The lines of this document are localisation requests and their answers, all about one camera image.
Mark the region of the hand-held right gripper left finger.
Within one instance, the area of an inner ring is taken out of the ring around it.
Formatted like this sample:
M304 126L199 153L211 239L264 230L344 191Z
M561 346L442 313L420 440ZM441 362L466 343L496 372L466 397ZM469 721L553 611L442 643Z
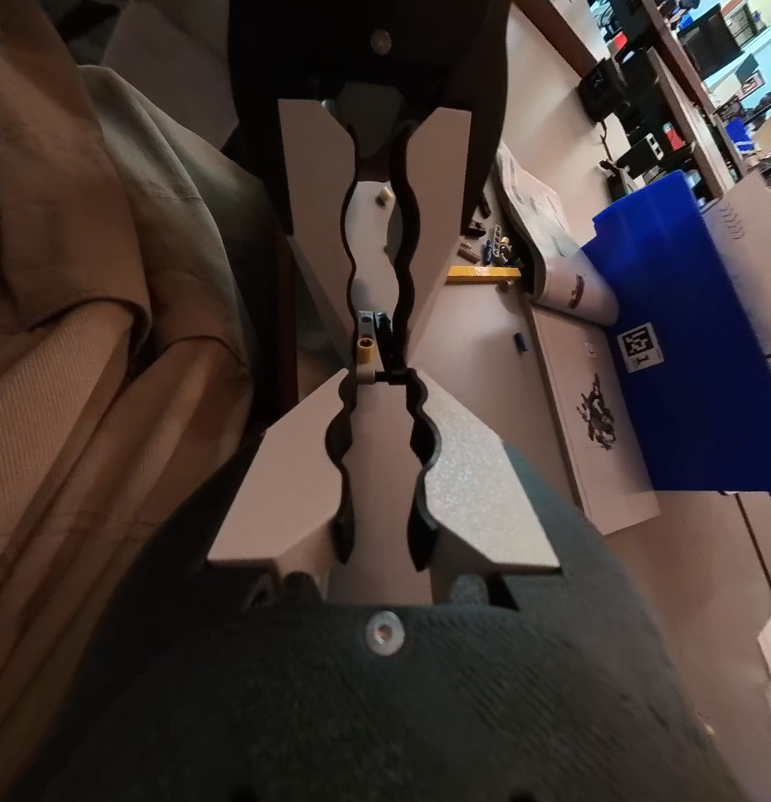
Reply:
M349 560L355 512L344 457L356 402L358 380L343 368L266 431L208 552L211 566L328 574Z

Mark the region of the lego instruction booklet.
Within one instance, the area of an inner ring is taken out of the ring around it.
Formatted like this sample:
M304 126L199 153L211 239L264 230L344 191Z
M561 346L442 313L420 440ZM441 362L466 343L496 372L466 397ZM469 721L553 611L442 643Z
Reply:
M614 325L617 297L573 237L558 193L525 171L503 141L496 178L503 211L531 254L524 279L531 301L595 325Z

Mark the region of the blue plastic bin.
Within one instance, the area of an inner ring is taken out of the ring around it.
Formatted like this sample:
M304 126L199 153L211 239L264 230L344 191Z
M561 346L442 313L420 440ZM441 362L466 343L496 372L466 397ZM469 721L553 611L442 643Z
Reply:
M593 218L607 329L654 489L771 494L771 366L685 177Z

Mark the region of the white cardboard box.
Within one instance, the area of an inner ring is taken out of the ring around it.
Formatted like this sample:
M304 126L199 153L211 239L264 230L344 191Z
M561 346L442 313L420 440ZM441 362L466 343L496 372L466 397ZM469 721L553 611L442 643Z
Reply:
M771 188L752 172L703 212L703 222L771 359Z

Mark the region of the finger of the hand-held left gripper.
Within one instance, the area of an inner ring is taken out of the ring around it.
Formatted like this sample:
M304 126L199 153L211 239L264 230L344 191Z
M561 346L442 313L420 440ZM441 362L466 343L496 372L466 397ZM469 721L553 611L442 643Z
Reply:
M436 108L407 126L390 154L396 222L387 243L398 280L395 346L411 365L460 243L472 113Z
M356 267L346 221L358 185L356 145L319 101L282 98L279 119L289 245L332 347L344 366L353 366L358 314L350 288Z

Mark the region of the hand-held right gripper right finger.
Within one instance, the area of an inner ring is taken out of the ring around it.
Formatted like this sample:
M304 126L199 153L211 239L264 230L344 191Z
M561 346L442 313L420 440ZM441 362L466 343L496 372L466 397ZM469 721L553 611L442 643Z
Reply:
M410 371L407 406L420 460L408 522L415 569L558 572L559 558L501 437L423 371Z

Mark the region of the black cube device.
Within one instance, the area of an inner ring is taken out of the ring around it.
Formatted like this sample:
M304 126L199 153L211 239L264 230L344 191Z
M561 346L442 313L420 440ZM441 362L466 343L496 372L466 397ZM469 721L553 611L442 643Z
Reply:
M617 62L604 58L580 82L577 93L593 123L605 122L628 101L628 83Z

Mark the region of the small grey lego assembly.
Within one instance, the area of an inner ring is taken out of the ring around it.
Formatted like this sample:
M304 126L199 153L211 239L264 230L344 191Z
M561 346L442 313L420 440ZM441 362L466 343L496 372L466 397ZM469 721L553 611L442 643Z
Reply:
M359 311L353 347L358 384L407 389L413 381L408 347L410 332L399 329L389 313Z

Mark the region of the olive beige cloth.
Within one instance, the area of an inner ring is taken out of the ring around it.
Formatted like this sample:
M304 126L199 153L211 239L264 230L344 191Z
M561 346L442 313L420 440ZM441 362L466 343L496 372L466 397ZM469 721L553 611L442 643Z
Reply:
M257 335L230 257L255 242L243 227L257 181L112 68L79 73L131 206L156 347L215 340L252 369Z

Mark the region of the flat white printed sheet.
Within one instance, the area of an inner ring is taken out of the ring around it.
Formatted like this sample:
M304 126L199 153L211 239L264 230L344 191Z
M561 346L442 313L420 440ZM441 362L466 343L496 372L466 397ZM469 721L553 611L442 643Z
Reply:
M583 515L605 537L660 516L604 329L544 307L530 310Z

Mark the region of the black box with white label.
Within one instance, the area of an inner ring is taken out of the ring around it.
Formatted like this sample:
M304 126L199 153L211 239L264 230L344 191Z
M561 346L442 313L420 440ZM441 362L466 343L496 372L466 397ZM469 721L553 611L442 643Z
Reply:
M691 145L682 145L678 150L666 151L659 139L653 135L645 135L635 145L632 145L616 162L620 171L628 172L632 178L638 178L648 174L653 169L670 172L676 169L685 159L691 157Z

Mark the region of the cluster of small lego pieces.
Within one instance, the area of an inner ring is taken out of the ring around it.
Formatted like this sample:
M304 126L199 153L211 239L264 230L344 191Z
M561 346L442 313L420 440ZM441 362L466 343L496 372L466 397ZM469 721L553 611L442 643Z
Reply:
M513 265L519 267L522 271L530 260L521 245L515 245L512 239L503 233L501 225L494 225L493 230L479 240L463 237L458 243L456 257L457 262L454 265ZM501 291L507 291L519 286L519 283L521 279L510 283L482 286L499 286Z

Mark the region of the yellow lego beam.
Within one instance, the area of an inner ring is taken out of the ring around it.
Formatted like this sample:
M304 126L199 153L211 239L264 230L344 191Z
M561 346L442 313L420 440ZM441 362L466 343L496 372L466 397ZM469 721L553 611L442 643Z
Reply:
M518 282L522 270L513 265L453 265L447 285L500 285Z

